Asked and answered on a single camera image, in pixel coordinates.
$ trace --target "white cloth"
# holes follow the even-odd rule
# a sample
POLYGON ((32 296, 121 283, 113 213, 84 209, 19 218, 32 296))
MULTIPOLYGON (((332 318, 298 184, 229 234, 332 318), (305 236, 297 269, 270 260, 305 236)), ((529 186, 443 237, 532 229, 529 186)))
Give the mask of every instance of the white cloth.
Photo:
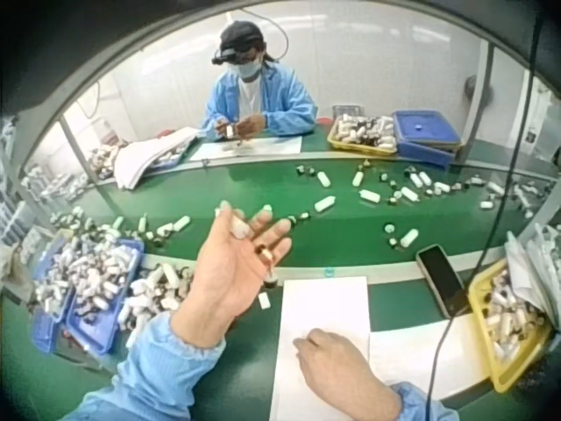
POLYGON ((239 80, 239 119, 261 113, 261 75, 253 82, 239 80))
POLYGON ((181 144, 188 144, 199 134, 199 129, 184 127, 161 139, 134 142, 121 149, 115 159, 113 173, 120 189, 134 189, 148 167, 161 155, 181 144))

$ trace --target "yellow basket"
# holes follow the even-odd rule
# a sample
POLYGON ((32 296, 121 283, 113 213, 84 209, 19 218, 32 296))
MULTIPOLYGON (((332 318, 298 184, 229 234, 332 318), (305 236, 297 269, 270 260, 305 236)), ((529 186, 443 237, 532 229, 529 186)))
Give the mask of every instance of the yellow basket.
POLYGON ((551 324, 548 319, 542 326, 529 333, 529 336, 520 343, 520 351, 516 358, 510 362, 502 362, 495 358, 493 341, 487 333, 486 321, 483 317, 484 296, 490 291, 491 280, 499 275, 507 267, 505 259, 498 261, 490 268, 475 277, 469 288, 468 298, 472 305, 473 313, 478 321, 479 333, 483 342, 489 367, 491 368, 491 381, 499 393, 504 393, 512 387, 518 378, 524 373, 528 365, 536 358, 542 350, 551 333, 551 324))
POLYGON ((345 143, 335 139, 335 135, 337 134, 337 127, 340 119, 341 117, 335 120, 335 123, 331 127, 330 134, 328 134, 327 136, 327 141, 330 142, 331 145, 336 149, 343 149, 346 151, 353 151, 353 152, 360 152, 360 153, 368 153, 369 155, 379 155, 379 156, 391 156, 397 153, 397 146, 393 151, 388 151, 387 149, 382 149, 376 146, 357 145, 356 143, 345 143))

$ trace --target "black phone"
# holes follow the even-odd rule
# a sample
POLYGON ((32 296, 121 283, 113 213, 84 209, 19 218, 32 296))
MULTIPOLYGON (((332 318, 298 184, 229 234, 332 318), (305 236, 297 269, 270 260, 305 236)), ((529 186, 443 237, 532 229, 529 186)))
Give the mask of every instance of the black phone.
POLYGON ((462 282, 441 246, 421 250, 416 259, 446 318, 456 316, 469 305, 462 282))

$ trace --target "wire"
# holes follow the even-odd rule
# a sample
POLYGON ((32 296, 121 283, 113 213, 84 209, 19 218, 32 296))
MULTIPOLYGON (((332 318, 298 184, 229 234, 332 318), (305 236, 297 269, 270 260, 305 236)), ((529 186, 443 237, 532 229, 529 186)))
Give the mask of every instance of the wire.
MULTIPOLYGON (((522 135, 524 132, 524 127, 526 126, 526 119, 528 118, 529 100, 532 95, 532 87, 534 85, 534 74, 536 72, 537 44, 540 39, 540 33, 542 31, 543 21, 544 21, 544 14, 543 11, 540 11, 536 17, 536 21, 534 22, 534 29, 532 31, 532 44, 529 51, 528 88, 526 90, 526 99, 524 103, 524 109, 522 111, 522 121, 520 122, 520 130, 518 131, 518 138, 516 139, 515 149, 513 151, 512 159, 510 161, 510 166, 508 167, 507 180, 505 182, 505 188, 504 188, 505 195, 501 199, 501 204, 499 206, 499 210, 497 211, 497 216, 494 219, 493 226, 491 227, 491 231, 489 232, 489 237, 487 238, 485 247, 483 248, 483 253, 481 253, 481 256, 479 257, 479 260, 475 265, 475 268, 470 274, 469 282, 467 283, 467 285, 469 285, 473 281, 473 278, 481 269, 481 265, 483 264, 483 260, 486 257, 487 250, 489 249, 491 243, 493 242, 494 234, 497 232, 497 228, 499 227, 499 222, 501 221, 502 212, 504 211, 505 205, 507 203, 508 192, 510 191, 510 186, 512 184, 512 179, 513 179, 513 173, 515 171, 516 161, 518 159, 518 153, 520 151, 520 146, 522 144, 522 135)), ((442 344, 446 339, 446 335, 450 331, 452 322, 457 316, 462 314, 464 310, 467 310, 467 307, 450 319, 448 325, 446 326, 446 329, 444 329, 442 338, 440 338, 440 340, 438 341, 437 351, 435 352, 435 358, 432 362, 432 371, 430 373, 429 393, 427 394, 427 404, 425 408, 426 421, 430 421, 430 399, 432 396, 432 389, 434 387, 435 376, 437 373, 437 361, 438 361, 438 354, 440 353, 440 348, 442 347, 442 344)))
POLYGON ((94 112, 92 112, 90 116, 89 116, 88 113, 84 110, 84 107, 82 107, 82 104, 80 103, 80 101, 78 101, 78 100, 76 99, 76 103, 77 103, 78 106, 82 109, 82 112, 84 113, 84 116, 86 116, 87 119, 90 119, 90 118, 94 117, 95 114, 97 113, 97 108, 99 107, 99 99, 101 98, 102 87, 101 87, 99 81, 96 82, 96 85, 97 85, 96 106, 94 107, 94 112))
POLYGON ((255 13, 254 11, 249 11, 249 10, 247 10, 247 9, 244 8, 244 7, 242 7, 240 10, 241 10, 241 11, 244 11, 244 12, 247 13, 248 15, 252 15, 252 16, 254 16, 254 17, 256 17, 256 18, 259 18, 259 19, 264 19, 264 20, 266 20, 267 22, 270 22, 271 24, 273 24, 274 26, 276 26, 276 27, 279 29, 279 31, 282 33, 282 36, 284 37, 286 46, 285 46, 285 48, 284 48, 284 53, 282 53, 282 54, 280 55, 280 57, 276 58, 275 60, 278 61, 278 60, 282 59, 285 55, 287 55, 287 53, 288 53, 288 48, 290 47, 290 41, 288 40, 288 35, 287 35, 287 33, 284 31, 284 29, 282 29, 282 27, 281 27, 279 24, 277 24, 274 20, 272 20, 272 19, 270 19, 270 18, 267 18, 266 16, 261 16, 261 15, 259 15, 258 13, 255 13))

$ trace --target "worker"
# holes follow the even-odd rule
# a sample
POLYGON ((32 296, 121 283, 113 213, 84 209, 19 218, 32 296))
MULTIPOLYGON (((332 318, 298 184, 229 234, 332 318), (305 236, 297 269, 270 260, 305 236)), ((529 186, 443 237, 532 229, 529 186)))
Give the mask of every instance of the worker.
MULTIPOLYGON (((224 352, 224 335, 232 320, 252 305, 271 262, 278 263, 292 246, 286 237, 287 219, 269 227, 273 215, 262 210, 249 223, 254 234, 236 239, 230 231, 232 216, 230 205, 221 203, 199 253, 191 290, 180 308, 151 320, 126 361, 117 366, 112 386, 87 394, 63 419, 190 419, 193 387, 224 352), (266 259, 263 250, 269 252, 266 259)), ((424 419, 424 394, 409 383, 386 386, 348 339, 314 329, 294 344, 309 387, 352 419, 424 419)), ((243 398, 239 404, 245 404, 243 398)), ((431 420, 458 420, 458 414, 441 403, 432 402, 430 408, 431 420)))
POLYGON ((220 35, 220 54, 213 64, 229 69, 216 82, 206 106, 202 129, 207 138, 234 135, 250 139, 267 129, 273 136, 310 132, 317 107, 294 70, 277 63, 266 52, 258 26, 235 21, 220 35))

